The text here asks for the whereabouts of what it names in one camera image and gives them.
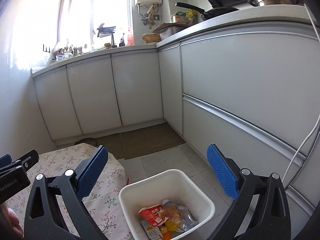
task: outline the floral pattern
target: floral pattern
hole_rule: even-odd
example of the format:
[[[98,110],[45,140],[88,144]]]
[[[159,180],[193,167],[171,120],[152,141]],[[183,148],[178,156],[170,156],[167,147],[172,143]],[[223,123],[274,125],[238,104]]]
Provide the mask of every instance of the floral pattern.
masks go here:
[[[29,194],[36,175],[42,173],[46,177],[60,176],[67,169],[75,169],[95,150],[96,147],[81,143],[39,156],[39,162],[28,171],[30,186],[7,201],[8,207],[17,214],[22,228]],[[125,186],[125,181],[123,166],[109,153],[108,162],[90,195],[82,199],[88,212],[109,240],[134,240],[125,221],[118,196]],[[79,236],[62,197],[57,196],[57,200],[69,231]]]

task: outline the red food wrapper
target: red food wrapper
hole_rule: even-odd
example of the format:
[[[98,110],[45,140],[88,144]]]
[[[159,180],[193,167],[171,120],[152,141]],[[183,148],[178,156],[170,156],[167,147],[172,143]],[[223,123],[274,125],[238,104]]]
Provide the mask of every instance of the red food wrapper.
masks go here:
[[[154,227],[162,225],[169,219],[167,211],[160,204],[148,208],[141,208],[139,214]]]

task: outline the blue gripper pad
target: blue gripper pad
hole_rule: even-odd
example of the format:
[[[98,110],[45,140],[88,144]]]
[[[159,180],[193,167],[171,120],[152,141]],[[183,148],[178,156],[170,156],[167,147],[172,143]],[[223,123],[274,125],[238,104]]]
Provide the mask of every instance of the blue gripper pad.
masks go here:
[[[224,160],[224,156],[217,147],[209,145],[207,159],[226,195],[235,200],[239,195],[238,180]]]
[[[8,166],[12,163],[12,158],[9,154],[6,154],[5,156],[0,158],[0,169]]]
[[[75,169],[77,179],[77,197],[89,196],[103,168],[108,161],[107,148],[100,145],[89,159],[83,160]]]

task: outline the trash can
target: trash can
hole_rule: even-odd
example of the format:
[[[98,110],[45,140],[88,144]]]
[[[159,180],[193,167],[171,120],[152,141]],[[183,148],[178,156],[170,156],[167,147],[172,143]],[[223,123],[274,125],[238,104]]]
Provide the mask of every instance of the trash can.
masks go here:
[[[139,210],[161,204],[164,199],[186,206],[198,224],[172,240],[180,239],[208,222],[214,214],[213,202],[180,170],[167,170],[125,186],[119,193],[124,217],[135,240],[148,240]]]

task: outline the metal screw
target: metal screw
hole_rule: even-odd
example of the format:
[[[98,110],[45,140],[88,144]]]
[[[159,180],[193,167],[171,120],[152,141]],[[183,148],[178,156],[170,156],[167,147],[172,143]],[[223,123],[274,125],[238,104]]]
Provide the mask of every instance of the metal screw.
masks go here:
[[[274,179],[279,179],[279,175],[278,175],[277,173],[272,173],[272,177],[273,177]]]
[[[73,170],[67,170],[64,175],[71,176],[73,174]]]
[[[249,174],[250,174],[250,171],[249,171],[248,169],[242,169],[242,170],[241,170],[241,173],[242,173],[243,175],[249,175]]]
[[[36,176],[37,180],[41,180],[42,178],[43,178],[43,174],[41,174],[41,173]]]

